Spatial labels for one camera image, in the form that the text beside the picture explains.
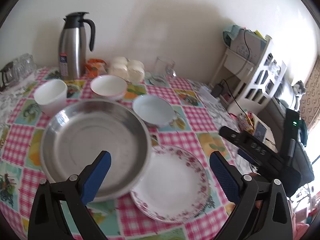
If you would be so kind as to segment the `round pink floral plate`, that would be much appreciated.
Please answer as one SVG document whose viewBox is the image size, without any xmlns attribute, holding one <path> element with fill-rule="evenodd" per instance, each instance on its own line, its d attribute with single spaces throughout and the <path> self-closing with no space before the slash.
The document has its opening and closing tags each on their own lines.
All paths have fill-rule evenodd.
<svg viewBox="0 0 320 240">
<path fill-rule="evenodd" d="M 135 205 L 163 223 L 184 223 L 205 207 L 209 179 L 200 161 L 176 146 L 153 147 L 146 173 L 131 190 Z"/>
</svg>

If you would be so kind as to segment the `large stainless steel basin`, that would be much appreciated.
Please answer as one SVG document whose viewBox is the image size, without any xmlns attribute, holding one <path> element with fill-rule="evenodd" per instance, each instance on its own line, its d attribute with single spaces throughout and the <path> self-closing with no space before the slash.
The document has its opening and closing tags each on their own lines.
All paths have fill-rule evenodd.
<svg viewBox="0 0 320 240">
<path fill-rule="evenodd" d="M 147 126 L 120 103 L 83 100 L 65 107 L 49 121 L 41 140 L 41 166 L 51 183 L 61 182 L 80 174 L 101 151 L 111 154 L 111 167 L 95 202 L 129 193 L 142 178 L 151 158 Z"/>
</svg>

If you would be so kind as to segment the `pale blue floral bowl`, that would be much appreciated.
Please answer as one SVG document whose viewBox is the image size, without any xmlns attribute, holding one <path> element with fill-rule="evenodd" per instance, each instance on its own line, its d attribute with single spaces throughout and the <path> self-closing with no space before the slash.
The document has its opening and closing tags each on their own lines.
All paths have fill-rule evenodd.
<svg viewBox="0 0 320 240">
<path fill-rule="evenodd" d="M 154 95 L 140 95 L 132 102 L 133 111 L 148 125 L 163 127 L 175 117 L 171 104 Z"/>
</svg>

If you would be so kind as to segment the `white square bowl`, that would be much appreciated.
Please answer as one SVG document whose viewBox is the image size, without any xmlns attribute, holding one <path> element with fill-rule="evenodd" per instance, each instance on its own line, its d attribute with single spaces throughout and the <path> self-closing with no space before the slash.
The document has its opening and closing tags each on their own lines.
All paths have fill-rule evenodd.
<svg viewBox="0 0 320 240">
<path fill-rule="evenodd" d="M 62 80 L 49 80 L 35 90 L 34 100 L 45 115 L 52 117 L 67 105 L 67 90 Z"/>
</svg>

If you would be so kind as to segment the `strawberry pattern red-rimmed bowl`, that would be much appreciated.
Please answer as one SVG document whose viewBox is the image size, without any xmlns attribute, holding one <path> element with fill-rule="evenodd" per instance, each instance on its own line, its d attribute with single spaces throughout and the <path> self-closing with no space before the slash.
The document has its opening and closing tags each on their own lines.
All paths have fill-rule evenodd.
<svg viewBox="0 0 320 240">
<path fill-rule="evenodd" d="M 127 82 L 118 76 L 102 75 L 91 81 L 90 89 L 96 98 L 118 101 L 127 92 Z"/>
</svg>

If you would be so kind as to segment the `colourful small bottle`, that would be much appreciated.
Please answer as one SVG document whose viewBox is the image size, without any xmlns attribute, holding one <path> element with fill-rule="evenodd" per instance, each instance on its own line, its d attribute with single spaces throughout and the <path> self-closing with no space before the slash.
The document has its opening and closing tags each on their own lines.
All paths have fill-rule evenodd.
<svg viewBox="0 0 320 240">
<path fill-rule="evenodd" d="M 255 120 L 252 112 L 240 113 L 237 117 L 238 127 L 240 131 L 246 131 L 250 134 L 254 133 Z"/>
</svg>

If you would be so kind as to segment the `grey floral white cloth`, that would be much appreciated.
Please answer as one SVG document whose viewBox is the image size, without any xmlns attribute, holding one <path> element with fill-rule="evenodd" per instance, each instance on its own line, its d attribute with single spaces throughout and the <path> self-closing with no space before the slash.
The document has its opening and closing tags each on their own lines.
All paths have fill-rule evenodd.
<svg viewBox="0 0 320 240">
<path fill-rule="evenodd" d="M 197 96 L 203 102 L 204 106 L 206 107 L 210 116 L 212 117 L 213 123 L 217 127 L 217 130 L 219 130 L 222 126 L 227 126 L 236 132 L 240 132 L 236 121 L 227 113 L 225 108 L 222 106 L 221 102 L 214 105 L 199 95 L 199 88 L 201 86 L 206 86 L 205 84 L 193 81 L 192 86 L 193 90 L 195 90 Z"/>
</svg>

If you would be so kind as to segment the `black power adapter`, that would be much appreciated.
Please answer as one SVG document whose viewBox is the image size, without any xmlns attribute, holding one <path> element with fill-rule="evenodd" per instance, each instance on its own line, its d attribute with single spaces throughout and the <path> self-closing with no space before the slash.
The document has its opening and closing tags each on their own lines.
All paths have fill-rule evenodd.
<svg viewBox="0 0 320 240">
<path fill-rule="evenodd" d="M 223 84 L 221 83 L 217 83 L 213 88 L 212 88 L 212 91 L 211 91 L 211 95 L 214 97 L 214 98 L 218 98 L 222 92 L 224 90 L 224 86 Z"/>
</svg>

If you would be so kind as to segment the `white power strip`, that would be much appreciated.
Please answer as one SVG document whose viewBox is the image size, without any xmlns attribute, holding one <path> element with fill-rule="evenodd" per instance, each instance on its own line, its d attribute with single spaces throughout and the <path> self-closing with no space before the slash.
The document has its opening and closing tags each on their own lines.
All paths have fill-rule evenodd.
<svg viewBox="0 0 320 240">
<path fill-rule="evenodd" d="M 214 105 L 219 103 L 219 99 L 212 96 L 211 90 L 207 86 L 201 86 L 199 88 L 199 95 Z"/>
</svg>

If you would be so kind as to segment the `white shelf unit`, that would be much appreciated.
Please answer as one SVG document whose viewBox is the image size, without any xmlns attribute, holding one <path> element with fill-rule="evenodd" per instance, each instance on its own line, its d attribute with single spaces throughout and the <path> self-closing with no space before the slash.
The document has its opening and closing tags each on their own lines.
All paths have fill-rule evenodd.
<svg viewBox="0 0 320 240">
<path fill-rule="evenodd" d="M 258 114 L 274 96 L 287 66 L 269 35 L 231 25 L 222 36 L 226 50 L 209 85 L 223 84 L 218 99 L 228 113 Z"/>
</svg>

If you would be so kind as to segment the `pink checked picture tablecloth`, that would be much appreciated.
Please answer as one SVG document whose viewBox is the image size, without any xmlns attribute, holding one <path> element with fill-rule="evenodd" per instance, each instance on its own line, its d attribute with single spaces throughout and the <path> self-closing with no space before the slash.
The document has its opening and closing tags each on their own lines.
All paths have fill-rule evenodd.
<svg viewBox="0 0 320 240">
<path fill-rule="evenodd" d="M 44 178 L 39 152 L 41 135 L 49 118 L 43 114 L 33 94 L 37 87 L 59 77 L 54 68 L 43 67 L 23 83 L 1 94 L 1 224 L 8 225 L 19 239 L 28 234 L 31 206 L 39 182 Z M 250 171 L 237 148 L 221 138 L 208 110 L 193 90 L 192 81 L 182 78 L 156 86 L 145 80 L 129 85 L 123 104 L 150 94 L 163 98 L 175 111 L 175 118 L 164 127 L 149 129 L 154 145 L 174 145 L 191 152 L 207 167 L 212 150 L 241 172 Z M 109 239 L 212 239 L 223 226 L 234 205 L 206 169 L 210 197 L 195 219 L 184 224 L 165 224 L 144 215 L 129 194 L 116 200 L 92 203 L 88 209 Z"/>
</svg>

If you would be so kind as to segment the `plush toy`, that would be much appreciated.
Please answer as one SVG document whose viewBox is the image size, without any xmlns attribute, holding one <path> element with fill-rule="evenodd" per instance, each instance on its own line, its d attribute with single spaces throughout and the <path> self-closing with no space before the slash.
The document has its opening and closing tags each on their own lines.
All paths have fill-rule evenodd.
<svg viewBox="0 0 320 240">
<path fill-rule="evenodd" d="M 302 96 L 306 93 L 306 88 L 304 86 L 304 83 L 301 80 L 299 80 L 293 85 L 292 89 L 296 99 L 295 111 L 299 111 L 300 100 Z"/>
</svg>

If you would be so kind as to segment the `clear glass mug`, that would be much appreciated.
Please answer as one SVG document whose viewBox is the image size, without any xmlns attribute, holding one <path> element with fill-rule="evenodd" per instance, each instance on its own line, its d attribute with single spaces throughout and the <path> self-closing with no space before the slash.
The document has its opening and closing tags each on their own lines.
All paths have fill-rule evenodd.
<svg viewBox="0 0 320 240">
<path fill-rule="evenodd" d="M 174 81 L 177 77 L 174 70 L 175 61 L 170 58 L 158 56 L 151 73 L 151 78 L 157 83 L 165 83 L 167 81 Z"/>
</svg>

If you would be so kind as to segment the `bag of white buns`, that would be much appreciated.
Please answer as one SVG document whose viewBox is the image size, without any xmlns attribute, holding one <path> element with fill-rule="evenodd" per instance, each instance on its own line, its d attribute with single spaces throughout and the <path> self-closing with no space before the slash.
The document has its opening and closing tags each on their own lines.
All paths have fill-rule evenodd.
<svg viewBox="0 0 320 240">
<path fill-rule="evenodd" d="M 129 83 L 141 83 L 145 77 L 145 68 L 141 61 L 129 60 L 123 56 L 113 58 L 107 72 Z"/>
</svg>

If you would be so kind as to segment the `orange snack packet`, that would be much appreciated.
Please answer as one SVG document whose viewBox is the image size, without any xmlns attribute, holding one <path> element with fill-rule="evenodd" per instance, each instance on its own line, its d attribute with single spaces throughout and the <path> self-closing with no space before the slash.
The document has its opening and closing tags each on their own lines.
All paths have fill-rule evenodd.
<svg viewBox="0 0 320 240">
<path fill-rule="evenodd" d="M 90 78 L 106 75 L 106 62 L 102 59 L 89 59 L 86 64 L 86 74 Z"/>
</svg>

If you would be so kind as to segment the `stainless steel thermos jug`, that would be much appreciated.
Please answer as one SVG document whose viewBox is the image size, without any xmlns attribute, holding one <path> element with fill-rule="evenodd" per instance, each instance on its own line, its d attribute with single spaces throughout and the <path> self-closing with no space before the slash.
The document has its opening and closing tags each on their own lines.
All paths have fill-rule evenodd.
<svg viewBox="0 0 320 240">
<path fill-rule="evenodd" d="M 85 74 L 86 50 L 93 51 L 95 23 L 86 19 L 87 12 L 65 16 L 59 39 L 59 69 L 63 80 L 77 80 Z"/>
</svg>

